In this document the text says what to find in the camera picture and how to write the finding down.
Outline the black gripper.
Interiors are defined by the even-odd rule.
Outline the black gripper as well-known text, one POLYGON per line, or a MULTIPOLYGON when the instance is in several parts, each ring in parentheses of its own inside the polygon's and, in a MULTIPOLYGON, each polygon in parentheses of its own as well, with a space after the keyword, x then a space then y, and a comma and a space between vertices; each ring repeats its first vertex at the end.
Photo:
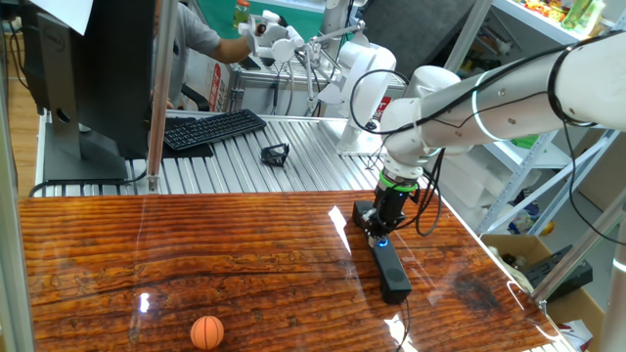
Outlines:
POLYGON ((368 244, 386 241, 397 225, 406 218, 403 206, 408 197, 407 192, 376 187, 375 196, 375 209, 365 213, 365 234, 368 244))

